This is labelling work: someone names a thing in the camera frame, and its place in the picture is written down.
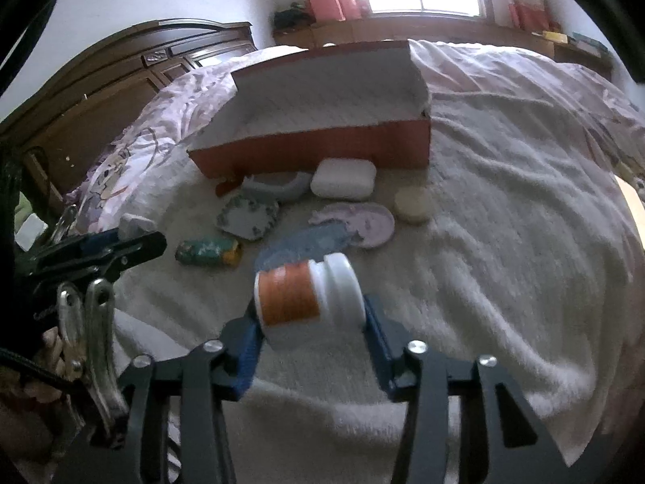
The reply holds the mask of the operator hand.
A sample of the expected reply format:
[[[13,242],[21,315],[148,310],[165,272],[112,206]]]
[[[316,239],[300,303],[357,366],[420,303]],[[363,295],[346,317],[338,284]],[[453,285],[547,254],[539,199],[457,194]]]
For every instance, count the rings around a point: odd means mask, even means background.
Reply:
[[[66,362],[63,359],[63,340],[59,328],[54,327],[43,333],[42,346],[35,357],[35,363],[48,373],[59,378],[66,378]],[[22,382],[22,389],[29,399],[34,399],[40,404],[49,404],[58,401],[62,392],[46,384],[40,376],[27,375]]]

